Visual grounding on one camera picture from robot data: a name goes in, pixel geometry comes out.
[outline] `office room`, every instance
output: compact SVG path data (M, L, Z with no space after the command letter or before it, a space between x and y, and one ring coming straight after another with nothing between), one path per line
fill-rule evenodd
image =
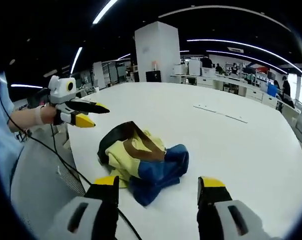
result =
M302 239L301 5L0 5L1 234Z

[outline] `person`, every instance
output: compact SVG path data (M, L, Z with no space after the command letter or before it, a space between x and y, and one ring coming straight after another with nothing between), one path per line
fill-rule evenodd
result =
M237 65L236 65L236 63L233 63L231 71L232 71L233 74L237 74Z
M280 85L279 85L279 83L277 82L277 80L274 80L273 83L274 83L274 86L276 86L277 89L280 89Z
M14 136L19 128L13 122L22 129L28 129L36 125L52 124L56 115L55 107L49 105L20 111L13 109L5 74L0 74L0 176L7 196L10 196L14 170L23 149L23 144Z
M209 55L206 53L204 55L204 57L201 59L201 62L202 62L202 67L203 68L212 68L212 61L211 59L209 58Z
M282 80L283 80L283 87L282 87L283 94L286 94L289 97L291 97L291 87L290 87L290 84L289 84L286 76L283 76Z
M220 74L221 72L223 72L223 69L221 68L220 64L218 64L218 63L216 64L215 71L218 72L219 74Z

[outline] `white table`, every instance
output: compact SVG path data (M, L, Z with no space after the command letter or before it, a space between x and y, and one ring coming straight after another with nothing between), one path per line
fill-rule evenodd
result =
M161 137L167 148L181 143L189 151L189 168L181 183L164 189L146 208L126 189L120 190L119 208L142 239L199 239L201 175L223 181L233 199L261 217L270 236L284 236L300 216L302 150L280 112L234 94L175 83L124 83L88 97L111 111L90 114L94 128L69 126L76 167L89 181L108 175L98 162L99 142L127 121ZM242 116L248 123L193 107L199 103ZM135 239L121 218L116 236Z

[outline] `wrist strap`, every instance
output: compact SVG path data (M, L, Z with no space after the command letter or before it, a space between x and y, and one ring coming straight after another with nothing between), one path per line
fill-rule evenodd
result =
M44 105L40 105L37 108L35 108L35 121L36 125L43 125L43 121L41 118L41 108L44 107Z

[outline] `yellow cloth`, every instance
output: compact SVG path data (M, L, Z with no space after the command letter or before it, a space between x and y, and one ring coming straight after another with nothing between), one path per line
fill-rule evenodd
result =
M147 130L143 131L143 133L150 139L154 144L165 151L164 144L160 138L152 136ZM137 150L144 150L150 152L150 150L144 146L142 140L134 132L132 146ZM123 142L116 141L113 145L105 150L105 154L109 157L109 165L114 167L115 169L111 171L112 176L119 176L120 178L120 187L126 188L127 182L130 179L130 176L135 176L140 178L138 175L138 168L140 164L140 160L131 157L125 150L123 146Z

